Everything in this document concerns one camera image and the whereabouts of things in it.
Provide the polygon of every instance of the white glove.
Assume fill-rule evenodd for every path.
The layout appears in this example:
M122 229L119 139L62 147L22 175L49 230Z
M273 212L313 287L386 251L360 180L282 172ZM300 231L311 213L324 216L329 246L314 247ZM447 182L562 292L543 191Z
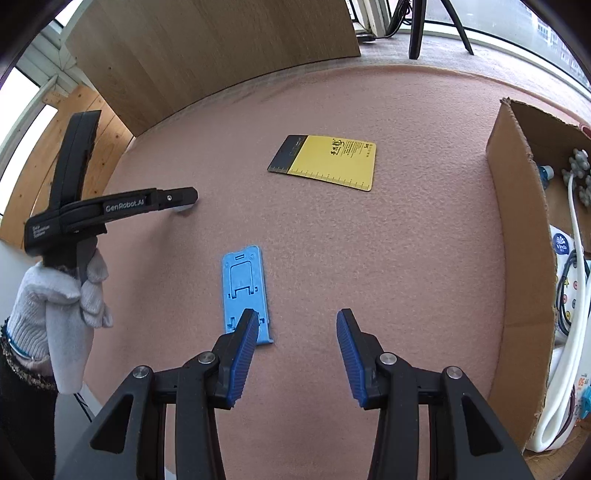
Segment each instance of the white glove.
M20 363L41 375L53 375L60 393L82 387L94 328L111 327L102 282L109 276L95 251L80 280L38 263L29 268L18 289L7 324L10 345Z

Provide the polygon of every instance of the black sleeve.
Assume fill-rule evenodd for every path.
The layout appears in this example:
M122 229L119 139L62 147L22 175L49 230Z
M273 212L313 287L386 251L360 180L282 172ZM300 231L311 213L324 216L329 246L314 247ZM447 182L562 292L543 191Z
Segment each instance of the black sleeve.
M51 480L56 465L57 387L53 377L42 377L21 366L4 335L5 329L6 324L0 336L0 459L16 454L33 480ZM12 478L21 480L18 461L13 458L12 464L16 465ZM7 465L3 462L0 467L2 478L6 478Z

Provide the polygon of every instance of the pink carpet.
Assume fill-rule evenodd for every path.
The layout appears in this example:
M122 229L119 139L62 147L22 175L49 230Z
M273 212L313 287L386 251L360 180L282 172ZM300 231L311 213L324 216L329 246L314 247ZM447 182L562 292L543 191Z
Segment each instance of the pink carpet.
M119 163L110 192L194 186L200 199L189 213L122 220L101 237L115 326L97 332L86 382L104 402L134 366L177 367L210 349L223 333L222 255L257 244L275 344L257 348L243 398L218 414L226 474L366 478L378 415L351 396L336 312L353 309L363 330L417 367L462 367L487 395L505 297L485 159L499 99L574 121L507 85L425 67L257 85L189 107ZM268 173L289 134L376 142L371 192ZM424 422L421 479L427 449Z

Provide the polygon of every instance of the vinda logo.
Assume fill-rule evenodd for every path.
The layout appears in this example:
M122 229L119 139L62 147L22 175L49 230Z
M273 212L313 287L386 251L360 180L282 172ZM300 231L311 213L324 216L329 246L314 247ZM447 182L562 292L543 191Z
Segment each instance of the vinda logo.
M552 245L554 251L559 255L568 255L570 248L569 243L566 241L566 237L562 233L557 233L552 239Z

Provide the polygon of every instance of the wooden panel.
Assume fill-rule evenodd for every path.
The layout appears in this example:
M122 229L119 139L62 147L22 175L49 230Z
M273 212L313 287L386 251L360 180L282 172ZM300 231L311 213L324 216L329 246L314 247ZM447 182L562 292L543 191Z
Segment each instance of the wooden panel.
M61 103L64 102L66 98L67 97L63 96L61 93L52 90L43 96L43 103L46 105L51 105L53 108L59 109Z
M133 135L123 122L113 115L107 130L95 142L95 150L86 170L82 189L83 199L103 195L121 155L132 138Z
M102 111L82 198L102 195L132 138L105 100L86 86L77 87L68 97L52 99L56 100L58 111L29 155L0 223L0 238L17 248L23 248L23 227L29 216L47 208L57 155L73 113Z
M66 46L135 135L244 80L360 55L343 0L95 0Z

